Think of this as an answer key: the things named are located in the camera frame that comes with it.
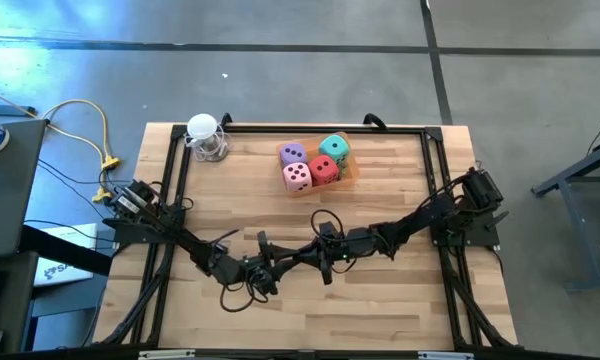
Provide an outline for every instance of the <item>black metal frame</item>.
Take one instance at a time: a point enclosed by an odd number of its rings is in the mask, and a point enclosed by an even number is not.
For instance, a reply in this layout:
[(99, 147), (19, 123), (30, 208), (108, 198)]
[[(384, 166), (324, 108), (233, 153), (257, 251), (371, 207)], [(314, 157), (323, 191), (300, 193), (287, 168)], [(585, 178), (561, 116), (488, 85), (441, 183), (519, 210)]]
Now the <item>black metal frame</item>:
[[(293, 133), (293, 134), (308, 134), (308, 133), (334, 133), (339, 131), (345, 131), (349, 134), (382, 134), (382, 135), (416, 135), (418, 136), (420, 143), (422, 145), (422, 157), (424, 160), (425, 167), (425, 177), (427, 179), (427, 185), (430, 194), (433, 194), (437, 190), (436, 179), (433, 170), (433, 160), (431, 158), (431, 150), (430, 144), (433, 141), (436, 149), (436, 154), (438, 160), (440, 162), (440, 172), (442, 176), (443, 185), (448, 184), (451, 181), (451, 176), (449, 173), (449, 166), (447, 163), (446, 152), (444, 149), (444, 139), (442, 135), (442, 129), (440, 127), (388, 127), (386, 126), (382, 120), (380, 120), (377, 116), (373, 114), (367, 114), (363, 120), (363, 125), (369, 126), (359, 126), (359, 125), (329, 125), (329, 126), (320, 126), (320, 125), (232, 125), (233, 120), (229, 114), (225, 114), (220, 123), (221, 127), (230, 134), (236, 133)], [(167, 159), (165, 162), (165, 169), (162, 178), (162, 188), (160, 191), (161, 200), (166, 200), (168, 191), (169, 191), (169, 183), (171, 181), (171, 176), (173, 173), (173, 166), (175, 163), (175, 153), (176, 148), (178, 146), (178, 141), (182, 139), (183, 135), (186, 132), (186, 125), (174, 125), (171, 131), (169, 150), (167, 152)], [(180, 207), (182, 206), (182, 200), (184, 197), (184, 188), (186, 177), (189, 168), (191, 149), (188, 147), (184, 148), (180, 173), (178, 175), (176, 193), (175, 193), (175, 204), (174, 206)], [(444, 239), (444, 234), (437, 233), (434, 229), (432, 229), (431, 233), (433, 243), (434, 244), (442, 244)], [(141, 283), (141, 292), (142, 289), (146, 287), (146, 285), (151, 280), (151, 276), (153, 274), (153, 267), (155, 263), (156, 253), (158, 250), (158, 244), (149, 245), (149, 252), (147, 254), (147, 261), (145, 263), (145, 271), (142, 278)], [(467, 267), (465, 253), (462, 247), (457, 247), (457, 259), (458, 259), (458, 272), (460, 279), (465, 286), (468, 294), (472, 294), (470, 280), (469, 280), (469, 271)], [(444, 257), (448, 258), (448, 250), (446, 247), (440, 246), (438, 247), (438, 252), (440, 256), (441, 264), (444, 262)], [(170, 262), (172, 259), (163, 259), (163, 261), (169, 261), (169, 269), (167, 273), (170, 271)], [(151, 327), (150, 335), (147, 339), (147, 343), (150, 343), (154, 346), (158, 346), (160, 327), (162, 325), (162, 315), (164, 313), (164, 307), (166, 303), (166, 290), (168, 287), (169, 277), (167, 276), (163, 283), (160, 286), (158, 291), (158, 297), (155, 305), (154, 311), (154, 319)], [(460, 318), (458, 315), (458, 309), (456, 304), (456, 299), (454, 295), (454, 289), (451, 286), (451, 279), (448, 278), (448, 274), (443, 272), (443, 284), (445, 288), (445, 295), (447, 298), (447, 307), (449, 311), (449, 320), (451, 326), (451, 333), (453, 337), (454, 348), (458, 348), (459, 346), (466, 345), (464, 338), (462, 336), (461, 328), (460, 328)], [(137, 322), (134, 324), (133, 333), (131, 338), (132, 344), (140, 343), (140, 337), (142, 332), (142, 324), (144, 322), (144, 311), (143, 314), (138, 318)], [(474, 345), (481, 345), (481, 337), (480, 331), (478, 329), (478, 325), (473, 319), (473, 317), (469, 314), (469, 324), (470, 324), (470, 335), (471, 335), (471, 343)], [(198, 349), (196, 351), (197, 356), (217, 356), (219, 354), (224, 354), (225, 356), (229, 356), (229, 354), (236, 354), (237, 352), (244, 353), (243, 350), (232, 350), (232, 349)], [(272, 354), (270, 351), (250, 351), (251, 355), (255, 353), (265, 355)], [(342, 354), (336, 355), (333, 353), (334, 357), (340, 357), (344, 354), (348, 354), (347, 356), (353, 354), (355, 352), (342, 352)], [(395, 355), (395, 356), (411, 356), (414, 351), (390, 351), (390, 352), (360, 352), (363, 354), (361, 356), (370, 356), (370, 355)]]

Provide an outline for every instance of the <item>wooden table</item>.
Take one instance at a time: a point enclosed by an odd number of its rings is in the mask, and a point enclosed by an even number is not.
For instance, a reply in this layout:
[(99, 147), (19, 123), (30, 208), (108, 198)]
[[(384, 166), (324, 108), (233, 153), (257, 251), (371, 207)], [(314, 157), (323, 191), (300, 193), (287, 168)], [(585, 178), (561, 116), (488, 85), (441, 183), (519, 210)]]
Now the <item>wooden table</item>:
[[(173, 124), (147, 124), (135, 178), (160, 180)], [(475, 163), (469, 131), (442, 127), (451, 177)], [(291, 199), (285, 196), (275, 147), (281, 142), (315, 135), (234, 134), (233, 150), (221, 163), (192, 159), (185, 196), (195, 207), (186, 227), (202, 239), (214, 239), (240, 229), (226, 242), (230, 254), (258, 253), (256, 234), (270, 241), (300, 247), (313, 238), (309, 215), (327, 208), (342, 219), (345, 230), (398, 220), (428, 195), (418, 137), (353, 134), (352, 149), (360, 178), (352, 188)], [(432, 146), (432, 157), (439, 175)], [(175, 189), (180, 159), (176, 158), (171, 189)], [(318, 222), (327, 218), (318, 218)], [(136, 301), (147, 252), (133, 245), (118, 255), (97, 322), (95, 340), (109, 335)], [(467, 260), (478, 304), (502, 335), (516, 342), (500, 268), (485, 249), (468, 248)], [(448, 350), (451, 331), (437, 251), (429, 231), (421, 231), (397, 253), (360, 259), (344, 275), (334, 274), (325, 286), (320, 272), (304, 265), (287, 273), (280, 294), (267, 304), (254, 303), (240, 313), (227, 313), (218, 303), (221, 286), (201, 274), (178, 248), (173, 262), (160, 336), (160, 347)], [(246, 291), (230, 293), (230, 307), (248, 299)], [(464, 306), (459, 306), (463, 334), (469, 341)], [(145, 318), (148, 335), (153, 300)]]

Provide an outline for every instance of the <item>table leg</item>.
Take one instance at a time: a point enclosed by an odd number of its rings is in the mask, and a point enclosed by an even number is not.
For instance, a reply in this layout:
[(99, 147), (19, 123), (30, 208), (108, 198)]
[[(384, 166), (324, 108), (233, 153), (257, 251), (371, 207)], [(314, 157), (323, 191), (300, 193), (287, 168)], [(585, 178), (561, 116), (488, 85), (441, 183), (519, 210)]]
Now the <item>table leg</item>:
[(109, 275), (111, 267), (109, 256), (64, 241), (27, 225), (22, 227), (18, 250), (20, 252), (34, 251), (40, 257), (103, 276)]
[(600, 167), (600, 150), (571, 165), (558, 175), (544, 181), (542, 184), (531, 188), (536, 197), (542, 197), (551, 190), (557, 190), (560, 182), (573, 176), (584, 176)]

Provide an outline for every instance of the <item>yellow connector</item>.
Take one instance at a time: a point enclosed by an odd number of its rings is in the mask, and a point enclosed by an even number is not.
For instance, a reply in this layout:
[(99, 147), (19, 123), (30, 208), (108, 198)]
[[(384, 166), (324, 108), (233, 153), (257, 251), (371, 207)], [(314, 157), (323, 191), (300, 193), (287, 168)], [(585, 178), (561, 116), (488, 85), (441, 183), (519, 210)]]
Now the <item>yellow connector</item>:
[(120, 165), (120, 159), (107, 155), (102, 163), (102, 170), (113, 170)]
[(100, 202), (103, 198), (113, 198), (110, 192), (106, 191), (102, 186), (98, 188), (98, 193), (91, 198), (92, 202)]

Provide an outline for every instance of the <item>orange tray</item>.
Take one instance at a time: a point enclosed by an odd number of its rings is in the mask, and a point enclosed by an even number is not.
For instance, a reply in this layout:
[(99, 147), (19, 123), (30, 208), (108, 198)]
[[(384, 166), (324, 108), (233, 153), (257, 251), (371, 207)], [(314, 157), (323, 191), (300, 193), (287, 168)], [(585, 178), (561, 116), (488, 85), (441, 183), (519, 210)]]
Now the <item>orange tray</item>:
[(302, 144), (302, 146), (304, 146), (305, 151), (307, 152), (307, 157), (309, 158), (309, 162), (311, 162), (311, 160), (313, 160), (315, 157), (320, 155), (319, 149), (320, 149), (320, 144), (322, 143), (322, 141), (331, 135), (339, 135), (340, 137), (342, 137), (344, 139), (344, 141), (347, 142), (347, 145), (349, 145), (349, 155), (347, 156), (347, 168), (344, 170), (342, 176), (340, 177), (340, 180), (332, 182), (330, 184), (320, 185), (320, 186), (313, 186), (313, 184), (312, 184), (311, 189), (309, 189), (307, 191), (287, 192), (289, 197), (300, 197), (300, 196), (306, 196), (306, 195), (311, 195), (311, 194), (317, 194), (319, 192), (333, 190), (333, 189), (344, 187), (344, 186), (349, 186), (349, 185), (352, 185), (356, 181), (356, 179), (360, 176), (360, 169), (358, 168), (358, 163), (356, 162), (356, 158), (353, 154), (353, 147), (351, 146), (351, 141), (349, 141), (349, 137), (344, 132), (337, 132), (334, 134), (325, 134), (325, 135), (311, 137), (311, 138), (304, 139), (304, 140), (298, 139), (298, 140), (293, 140), (293, 141), (285, 142), (283, 144), (278, 145), (276, 147), (276, 151), (278, 154), (278, 159), (280, 161), (280, 174), (282, 174), (282, 171), (284, 169), (284, 166), (282, 166), (282, 159), (280, 158), (280, 150), (282, 149), (283, 146), (285, 146), (286, 144), (291, 143), (291, 142), (296, 142), (296, 143)]

